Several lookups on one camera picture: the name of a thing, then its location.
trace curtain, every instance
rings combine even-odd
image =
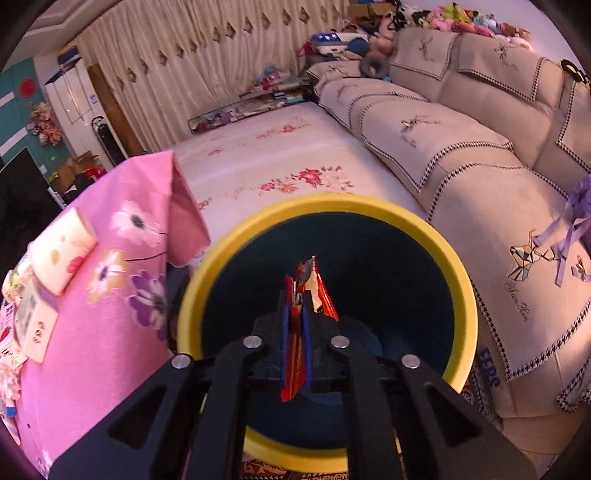
[[[139,140],[160,151],[187,121],[232,103],[270,65],[294,70],[313,33],[348,0],[122,0],[76,39],[98,63]]]

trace red paper decoration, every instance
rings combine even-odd
[[[21,97],[26,99],[31,98],[33,95],[35,95],[35,92],[37,91],[37,85],[35,84],[35,80],[23,80],[21,82],[20,87],[18,88],[18,91],[21,94]]]

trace floral bedsheet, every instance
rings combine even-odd
[[[309,193],[370,195],[426,218],[392,172],[313,103],[219,128],[174,150],[212,242],[251,214]]]

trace beige sofa cushion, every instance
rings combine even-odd
[[[448,175],[429,211],[429,222],[466,266],[509,381],[554,358],[577,330],[591,338],[589,284],[570,274],[577,257],[591,268],[589,254],[573,244],[558,287],[550,245],[532,247],[532,233],[548,227],[564,204],[555,186],[525,167],[473,166]],[[551,241],[566,230],[562,221]],[[588,345],[578,353],[572,365],[584,363]]]
[[[325,85],[339,78],[360,78],[359,60],[336,60],[315,63],[306,70],[310,84],[317,96],[322,94]]]
[[[390,59],[392,82],[436,102],[446,74],[453,69],[453,49],[458,38],[457,33],[438,30],[401,30]]]
[[[439,102],[508,138],[515,155],[528,166],[535,164],[550,131],[553,113],[548,106],[525,103],[463,73],[449,73]]]
[[[572,192],[591,174],[591,92],[569,79],[534,169]]]
[[[474,75],[526,102],[535,101],[547,59],[517,45],[480,35],[464,35],[458,48],[458,72]]]
[[[378,98],[359,117],[360,136],[374,151],[397,163],[421,192],[433,168],[463,148],[511,149],[511,143],[472,118],[438,103]]]
[[[350,128],[351,109],[363,98],[396,96],[426,102],[427,99],[404,87],[376,79],[337,79],[328,83],[318,104],[346,128]]]

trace sofa cover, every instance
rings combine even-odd
[[[591,283],[581,280],[591,258],[575,242],[558,286],[553,245],[569,217],[544,244],[535,236],[591,173],[591,95],[494,38],[411,28],[396,43],[391,84],[353,65],[327,80],[315,65],[319,105],[392,170],[466,266],[478,359],[507,436],[531,458],[558,454],[591,400]]]

